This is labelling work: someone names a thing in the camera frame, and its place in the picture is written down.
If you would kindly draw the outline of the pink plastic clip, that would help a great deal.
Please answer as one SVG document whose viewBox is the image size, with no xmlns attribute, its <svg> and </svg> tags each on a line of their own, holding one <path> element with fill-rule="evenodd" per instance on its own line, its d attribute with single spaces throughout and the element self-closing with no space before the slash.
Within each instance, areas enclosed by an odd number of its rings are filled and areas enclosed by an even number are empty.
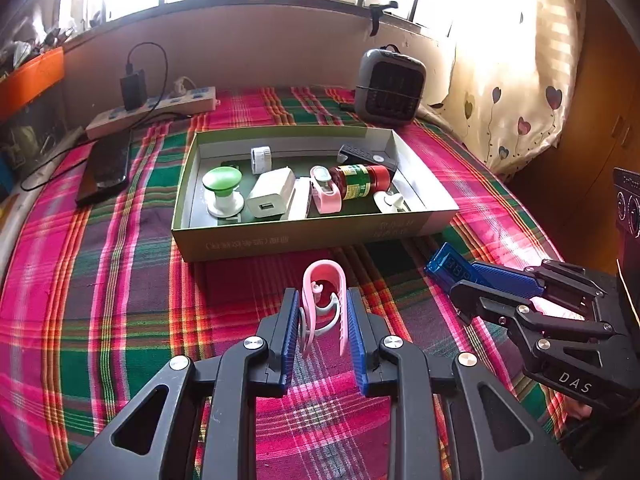
<svg viewBox="0 0 640 480">
<path fill-rule="evenodd" d="M 311 263 L 303 276 L 300 301 L 302 355 L 309 353 L 315 339 L 339 327 L 338 353 L 342 356 L 348 343 L 347 281 L 343 268 L 329 259 Z"/>
</svg>

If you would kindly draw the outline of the blue usb tester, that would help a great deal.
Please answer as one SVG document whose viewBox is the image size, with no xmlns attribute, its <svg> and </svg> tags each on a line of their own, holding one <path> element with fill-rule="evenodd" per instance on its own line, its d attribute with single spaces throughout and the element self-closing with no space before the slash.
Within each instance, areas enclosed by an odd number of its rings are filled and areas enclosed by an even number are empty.
<svg viewBox="0 0 640 480">
<path fill-rule="evenodd" d="M 454 246 L 445 243 L 425 266 L 425 273 L 446 294 L 460 281 L 486 285 L 487 282 L 477 270 L 462 257 Z"/>
</svg>

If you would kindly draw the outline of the silver white stick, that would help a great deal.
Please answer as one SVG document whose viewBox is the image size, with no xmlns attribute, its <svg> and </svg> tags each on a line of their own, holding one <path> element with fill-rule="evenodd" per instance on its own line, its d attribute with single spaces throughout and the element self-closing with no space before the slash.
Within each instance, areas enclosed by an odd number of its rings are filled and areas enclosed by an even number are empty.
<svg viewBox="0 0 640 480">
<path fill-rule="evenodd" d="M 304 220 L 308 217 L 311 201 L 311 180 L 307 177 L 297 178 L 294 184 L 288 210 L 283 216 L 286 221 Z"/>
</svg>

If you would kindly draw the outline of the white egg shaped gadget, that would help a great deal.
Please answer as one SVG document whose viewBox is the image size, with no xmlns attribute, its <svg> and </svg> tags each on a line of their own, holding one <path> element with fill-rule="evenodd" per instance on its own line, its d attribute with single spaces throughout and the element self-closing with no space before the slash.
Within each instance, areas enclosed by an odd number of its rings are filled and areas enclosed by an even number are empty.
<svg viewBox="0 0 640 480">
<path fill-rule="evenodd" d="M 378 191 L 373 194 L 375 205 L 381 214 L 398 214 L 398 212 L 410 212 L 410 208 L 401 193 L 387 193 Z"/>
</svg>

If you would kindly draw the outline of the white usb charger block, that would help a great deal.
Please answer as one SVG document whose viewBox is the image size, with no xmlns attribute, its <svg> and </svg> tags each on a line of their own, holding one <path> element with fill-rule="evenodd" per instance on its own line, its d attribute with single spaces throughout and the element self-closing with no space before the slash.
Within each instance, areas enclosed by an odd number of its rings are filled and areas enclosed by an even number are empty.
<svg viewBox="0 0 640 480">
<path fill-rule="evenodd" d="M 256 180 L 245 200 L 254 218 L 282 216 L 288 210 L 295 185 L 295 174 L 290 167 L 264 172 Z"/>
</svg>

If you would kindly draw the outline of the black rectangular sensor device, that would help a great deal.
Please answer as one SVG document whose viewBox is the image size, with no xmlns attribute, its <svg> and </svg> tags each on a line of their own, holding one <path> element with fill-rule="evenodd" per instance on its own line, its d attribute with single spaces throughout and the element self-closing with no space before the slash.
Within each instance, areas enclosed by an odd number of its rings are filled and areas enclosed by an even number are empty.
<svg viewBox="0 0 640 480">
<path fill-rule="evenodd" d="M 342 144 L 338 149 L 336 160 L 340 165 L 380 165 L 384 166 L 390 174 L 397 171 L 397 162 L 390 156 L 373 153 L 348 143 Z"/>
</svg>

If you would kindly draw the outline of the pink white tape dispenser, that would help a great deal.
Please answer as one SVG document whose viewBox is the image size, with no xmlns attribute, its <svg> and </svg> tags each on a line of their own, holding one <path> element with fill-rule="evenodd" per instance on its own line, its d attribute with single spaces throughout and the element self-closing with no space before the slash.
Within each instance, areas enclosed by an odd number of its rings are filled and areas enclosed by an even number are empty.
<svg viewBox="0 0 640 480">
<path fill-rule="evenodd" d="M 342 210 L 341 192 L 325 166 L 310 168 L 311 197 L 319 214 L 338 214 Z"/>
</svg>

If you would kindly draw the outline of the green cap white stand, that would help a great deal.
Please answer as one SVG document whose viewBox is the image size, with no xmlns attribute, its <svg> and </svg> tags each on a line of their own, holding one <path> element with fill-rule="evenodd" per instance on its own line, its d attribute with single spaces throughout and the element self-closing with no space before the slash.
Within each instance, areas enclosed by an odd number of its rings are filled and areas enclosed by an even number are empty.
<svg viewBox="0 0 640 480">
<path fill-rule="evenodd" d="M 218 166 L 204 174 L 204 200 L 211 216 L 228 219 L 242 211 L 244 197 L 238 191 L 241 181 L 242 172 L 231 166 Z"/>
</svg>

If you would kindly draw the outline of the green and grey cardboard box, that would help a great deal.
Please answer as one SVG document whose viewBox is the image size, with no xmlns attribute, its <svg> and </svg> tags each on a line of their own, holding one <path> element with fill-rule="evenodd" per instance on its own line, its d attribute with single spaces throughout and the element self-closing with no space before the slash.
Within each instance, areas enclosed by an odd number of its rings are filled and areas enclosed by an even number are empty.
<svg viewBox="0 0 640 480">
<path fill-rule="evenodd" d="M 250 150 L 267 145 L 273 169 L 290 167 L 296 179 L 309 177 L 310 168 L 336 165 L 342 144 L 382 155 L 397 162 L 389 193 L 405 197 L 410 212 L 381 214 L 373 196 L 345 200 L 338 214 L 319 214 L 310 201 L 308 217 L 286 221 L 283 216 L 254 218 L 245 200 L 257 176 L 250 168 Z M 242 211 L 228 219 L 211 216 L 204 200 L 202 179 L 208 170 L 231 166 L 242 172 L 238 191 Z M 200 132 L 191 142 L 181 171 L 171 232 L 187 262 L 296 252 L 377 240 L 421 236 L 441 231 L 459 207 L 424 162 L 394 130 L 366 127 L 257 127 Z"/>
</svg>

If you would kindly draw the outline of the red lid green bottle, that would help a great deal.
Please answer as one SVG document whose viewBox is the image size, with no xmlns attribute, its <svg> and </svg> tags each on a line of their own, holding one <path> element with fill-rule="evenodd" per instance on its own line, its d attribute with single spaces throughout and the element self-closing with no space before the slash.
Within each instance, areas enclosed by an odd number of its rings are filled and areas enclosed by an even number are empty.
<svg viewBox="0 0 640 480">
<path fill-rule="evenodd" d="M 392 183 L 390 172 L 382 165 L 335 166 L 330 169 L 330 175 L 342 200 L 356 200 L 376 192 L 386 192 Z"/>
</svg>

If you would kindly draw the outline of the dark grey mini heater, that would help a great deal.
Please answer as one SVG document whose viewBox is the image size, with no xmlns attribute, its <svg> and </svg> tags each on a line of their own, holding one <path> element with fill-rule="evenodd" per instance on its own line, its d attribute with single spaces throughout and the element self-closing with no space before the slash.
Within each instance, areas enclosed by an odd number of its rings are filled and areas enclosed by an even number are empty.
<svg viewBox="0 0 640 480">
<path fill-rule="evenodd" d="M 370 124 L 408 125 L 416 117 L 425 81 L 425 65 L 394 44 L 367 50 L 358 70 L 355 113 Z"/>
</svg>

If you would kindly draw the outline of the black smartphone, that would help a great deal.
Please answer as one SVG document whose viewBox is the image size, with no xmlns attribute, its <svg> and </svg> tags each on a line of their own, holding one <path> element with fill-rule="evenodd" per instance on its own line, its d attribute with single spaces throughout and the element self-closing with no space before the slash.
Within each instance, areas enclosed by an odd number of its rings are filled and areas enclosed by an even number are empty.
<svg viewBox="0 0 640 480">
<path fill-rule="evenodd" d="M 131 132 L 112 133 L 96 141 L 89 153 L 75 198 L 78 207 L 117 195 L 129 179 Z"/>
</svg>

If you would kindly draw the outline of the white power strip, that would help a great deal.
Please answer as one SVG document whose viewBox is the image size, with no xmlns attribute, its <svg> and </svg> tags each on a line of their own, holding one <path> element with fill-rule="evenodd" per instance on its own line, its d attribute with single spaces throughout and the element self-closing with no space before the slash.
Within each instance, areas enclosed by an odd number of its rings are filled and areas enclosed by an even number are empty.
<svg viewBox="0 0 640 480">
<path fill-rule="evenodd" d="M 191 89 L 182 96 L 168 96 L 161 101 L 149 98 L 142 107 L 135 110 L 125 110 L 120 106 L 96 115 L 86 127 L 86 135 L 93 140 L 165 115 L 210 112 L 216 110 L 218 104 L 215 87 Z"/>
</svg>

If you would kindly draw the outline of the floral cream curtain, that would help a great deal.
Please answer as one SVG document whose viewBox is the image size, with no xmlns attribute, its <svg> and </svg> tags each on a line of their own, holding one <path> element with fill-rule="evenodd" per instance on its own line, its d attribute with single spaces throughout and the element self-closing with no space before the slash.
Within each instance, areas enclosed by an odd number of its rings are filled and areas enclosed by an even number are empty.
<svg viewBox="0 0 640 480">
<path fill-rule="evenodd" d="M 418 22 L 449 54 L 434 106 L 490 171 L 510 178 L 560 142 L 586 0 L 420 0 Z"/>
</svg>

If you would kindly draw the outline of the orange planter tray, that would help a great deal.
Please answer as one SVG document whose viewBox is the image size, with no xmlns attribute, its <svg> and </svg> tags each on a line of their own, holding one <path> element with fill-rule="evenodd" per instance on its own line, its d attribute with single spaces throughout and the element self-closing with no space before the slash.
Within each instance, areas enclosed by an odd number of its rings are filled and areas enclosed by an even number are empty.
<svg viewBox="0 0 640 480">
<path fill-rule="evenodd" d="M 64 50 L 37 56 L 4 78 L 0 84 L 0 119 L 5 122 L 65 75 Z"/>
</svg>

